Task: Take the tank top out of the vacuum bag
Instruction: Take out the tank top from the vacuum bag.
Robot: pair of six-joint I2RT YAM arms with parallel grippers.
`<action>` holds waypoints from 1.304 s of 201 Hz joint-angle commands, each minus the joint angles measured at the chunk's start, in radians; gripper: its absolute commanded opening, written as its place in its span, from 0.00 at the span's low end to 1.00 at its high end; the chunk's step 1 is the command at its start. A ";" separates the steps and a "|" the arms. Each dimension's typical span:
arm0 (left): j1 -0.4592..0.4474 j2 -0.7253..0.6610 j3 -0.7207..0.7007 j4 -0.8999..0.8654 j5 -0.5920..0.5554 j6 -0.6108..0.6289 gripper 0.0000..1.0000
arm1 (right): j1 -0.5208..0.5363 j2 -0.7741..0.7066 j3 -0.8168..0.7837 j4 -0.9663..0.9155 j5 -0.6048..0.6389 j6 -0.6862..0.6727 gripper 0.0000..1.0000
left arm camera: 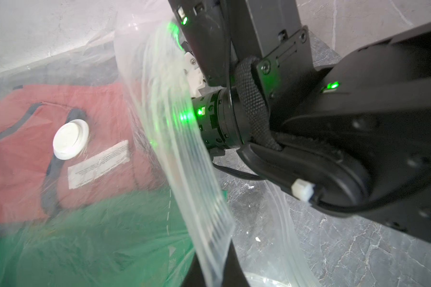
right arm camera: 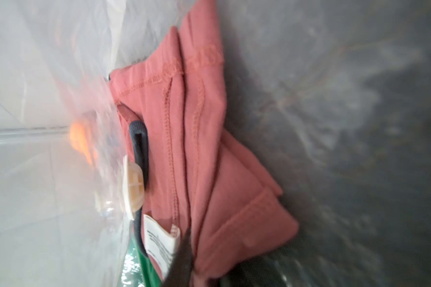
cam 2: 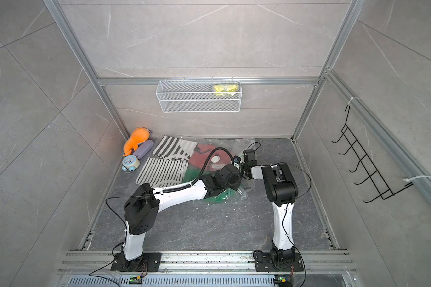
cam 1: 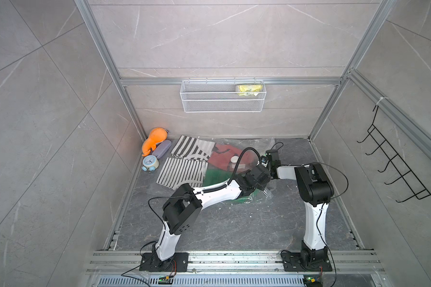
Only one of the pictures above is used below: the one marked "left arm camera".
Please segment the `red garment with dark trim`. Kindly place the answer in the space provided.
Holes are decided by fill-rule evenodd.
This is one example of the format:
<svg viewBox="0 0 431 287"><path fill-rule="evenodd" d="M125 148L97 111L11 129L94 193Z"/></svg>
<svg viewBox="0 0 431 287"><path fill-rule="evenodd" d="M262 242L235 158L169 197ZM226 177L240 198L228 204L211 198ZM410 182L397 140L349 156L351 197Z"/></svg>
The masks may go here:
<svg viewBox="0 0 431 287"><path fill-rule="evenodd" d="M87 144L60 160L53 139L76 119L89 127ZM0 100L0 224L44 220L163 182L133 133L119 83L28 85Z"/></svg>

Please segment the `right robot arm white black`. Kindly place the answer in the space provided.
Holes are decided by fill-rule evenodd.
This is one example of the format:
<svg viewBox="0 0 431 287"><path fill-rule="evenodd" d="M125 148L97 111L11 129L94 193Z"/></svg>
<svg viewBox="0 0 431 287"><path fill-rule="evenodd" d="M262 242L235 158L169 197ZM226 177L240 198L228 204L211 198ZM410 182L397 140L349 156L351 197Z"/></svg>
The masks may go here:
<svg viewBox="0 0 431 287"><path fill-rule="evenodd" d="M295 1L170 1L214 92L192 98L211 158L236 149L324 214L431 243L431 22L314 66Z"/></svg>

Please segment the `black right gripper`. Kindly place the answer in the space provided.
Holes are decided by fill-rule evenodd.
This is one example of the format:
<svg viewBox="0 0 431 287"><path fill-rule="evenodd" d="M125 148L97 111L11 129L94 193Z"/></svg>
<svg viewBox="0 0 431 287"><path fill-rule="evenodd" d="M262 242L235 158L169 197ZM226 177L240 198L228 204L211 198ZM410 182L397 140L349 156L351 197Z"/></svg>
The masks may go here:
<svg viewBox="0 0 431 287"><path fill-rule="evenodd" d="M207 149L239 148L249 135L247 120L233 87L231 39L224 1L170 1L189 51L210 92L192 100L197 125Z"/></svg>

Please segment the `clear plastic vacuum bag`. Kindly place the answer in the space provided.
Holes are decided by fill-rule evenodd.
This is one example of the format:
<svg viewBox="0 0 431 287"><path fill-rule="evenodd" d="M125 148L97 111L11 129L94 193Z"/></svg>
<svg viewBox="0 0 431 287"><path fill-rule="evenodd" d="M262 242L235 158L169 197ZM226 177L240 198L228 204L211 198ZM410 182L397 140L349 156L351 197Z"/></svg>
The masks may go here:
<svg viewBox="0 0 431 287"><path fill-rule="evenodd" d="M164 176L163 184L155 190L173 193L186 223L195 250L192 263L201 277L199 285L220 287L228 272L234 271L239 274L233 280L236 287L316 287L318 281L299 248L283 195L271 184L266 185L261 198L272 224L263 239L261 258L253 262L259 271L240 267L236 259L229 258L235 219L192 115L184 53L177 44L181 39L169 15L120 14L84 48L0 74L0 100L28 85L99 87L119 83L133 133L140 146L151 151ZM77 209L60 211L44 220L0 224L0 237Z"/></svg>

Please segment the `green ribbed garment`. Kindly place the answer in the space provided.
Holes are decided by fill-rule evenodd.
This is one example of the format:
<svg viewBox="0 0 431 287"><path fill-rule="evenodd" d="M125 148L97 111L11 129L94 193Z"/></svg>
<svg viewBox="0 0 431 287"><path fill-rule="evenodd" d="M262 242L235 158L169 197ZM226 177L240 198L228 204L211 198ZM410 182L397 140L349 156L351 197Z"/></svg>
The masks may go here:
<svg viewBox="0 0 431 287"><path fill-rule="evenodd" d="M194 254L173 193L133 191L0 237L0 287L178 287Z"/></svg>

